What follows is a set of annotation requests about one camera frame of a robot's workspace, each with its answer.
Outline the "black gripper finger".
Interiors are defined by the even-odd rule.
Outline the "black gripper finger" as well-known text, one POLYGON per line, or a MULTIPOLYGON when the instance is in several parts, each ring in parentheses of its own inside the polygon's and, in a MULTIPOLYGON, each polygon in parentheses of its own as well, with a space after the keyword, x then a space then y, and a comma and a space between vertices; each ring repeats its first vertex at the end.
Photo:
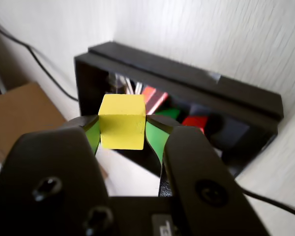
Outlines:
POLYGON ((99 118, 21 136, 0 173, 0 236, 107 236, 99 118))

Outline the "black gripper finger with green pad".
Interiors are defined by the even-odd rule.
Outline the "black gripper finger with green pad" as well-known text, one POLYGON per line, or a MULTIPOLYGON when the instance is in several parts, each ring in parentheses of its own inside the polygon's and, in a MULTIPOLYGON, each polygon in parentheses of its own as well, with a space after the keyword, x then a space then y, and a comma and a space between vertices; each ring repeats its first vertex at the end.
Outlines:
POLYGON ((172 190, 173 222, 182 236, 267 236, 269 233, 203 132, 147 116, 169 136, 163 163, 172 190))

